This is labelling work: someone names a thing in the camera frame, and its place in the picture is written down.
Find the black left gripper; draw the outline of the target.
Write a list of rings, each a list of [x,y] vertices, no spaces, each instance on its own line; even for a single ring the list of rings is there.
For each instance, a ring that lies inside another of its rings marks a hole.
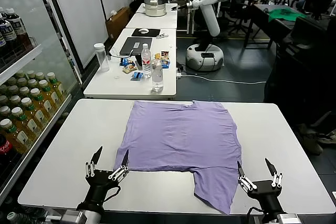
[[[122,181],[129,172],[129,150],[126,151],[121,166],[114,172],[103,170],[95,171],[96,165],[100,158],[103,146],[101,146],[92,156],[91,161],[86,162],[86,181],[89,184],[89,190],[83,202],[77,206],[77,210],[103,210],[103,203],[115,197],[121,187],[119,182]],[[116,188],[113,195],[106,198],[109,190]]]

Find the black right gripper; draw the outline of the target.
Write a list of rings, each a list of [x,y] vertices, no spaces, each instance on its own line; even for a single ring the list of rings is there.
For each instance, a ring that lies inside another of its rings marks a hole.
[[[278,196],[282,191],[283,173],[278,172],[275,166],[265,158],[266,165],[272,176],[271,180],[261,180],[252,182],[244,173],[240,162],[238,166],[238,183],[244,191],[247,191],[248,197],[259,202],[260,208],[264,213],[262,222],[272,222],[278,220],[279,214],[285,214]]]

